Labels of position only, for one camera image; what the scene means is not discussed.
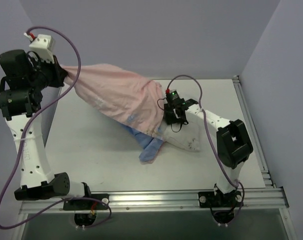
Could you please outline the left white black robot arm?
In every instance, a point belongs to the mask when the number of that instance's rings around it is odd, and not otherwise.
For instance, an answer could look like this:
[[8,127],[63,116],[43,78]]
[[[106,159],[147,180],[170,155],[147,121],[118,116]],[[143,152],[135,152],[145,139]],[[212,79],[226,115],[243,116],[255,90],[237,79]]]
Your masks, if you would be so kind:
[[89,186],[73,182],[66,172],[54,173],[47,159],[42,134],[42,90],[60,88],[68,73],[54,58],[46,63],[37,53],[22,49],[0,55],[5,76],[0,81],[0,110],[17,149],[15,168],[21,172],[20,187],[14,191],[18,201],[74,198],[81,210],[92,205]]

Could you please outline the white pillow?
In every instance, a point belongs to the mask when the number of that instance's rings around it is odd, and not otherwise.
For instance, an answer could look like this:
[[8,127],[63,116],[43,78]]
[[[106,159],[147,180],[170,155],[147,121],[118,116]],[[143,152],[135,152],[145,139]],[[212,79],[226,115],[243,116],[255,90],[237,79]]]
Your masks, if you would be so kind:
[[190,122],[180,128],[178,123],[168,125],[163,120],[160,131],[166,143],[189,152],[200,151],[200,127],[197,123]]

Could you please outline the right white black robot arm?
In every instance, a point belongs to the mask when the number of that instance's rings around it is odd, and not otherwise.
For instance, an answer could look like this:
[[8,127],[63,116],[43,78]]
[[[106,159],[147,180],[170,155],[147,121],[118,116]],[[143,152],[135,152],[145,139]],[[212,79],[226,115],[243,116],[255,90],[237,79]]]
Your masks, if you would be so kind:
[[178,125],[181,132],[188,124],[204,125],[210,147],[221,170],[214,185],[213,200],[218,206],[226,206],[231,192],[241,184],[239,175],[244,163],[254,151],[247,128],[240,119],[223,118],[201,106],[201,100],[181,98],[176,90],[166,89],[164,121],[167,125]]

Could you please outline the pink blue pillowcase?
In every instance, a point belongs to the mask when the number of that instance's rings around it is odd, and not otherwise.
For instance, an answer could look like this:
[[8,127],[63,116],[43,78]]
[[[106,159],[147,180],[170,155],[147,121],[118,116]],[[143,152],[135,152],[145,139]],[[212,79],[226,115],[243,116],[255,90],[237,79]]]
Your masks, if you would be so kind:
[[142,148],[139,160],[153,162],[164,144],[164,117],[160,83],[111,64],[62,66],[64,82],[91,107],[121,124]]

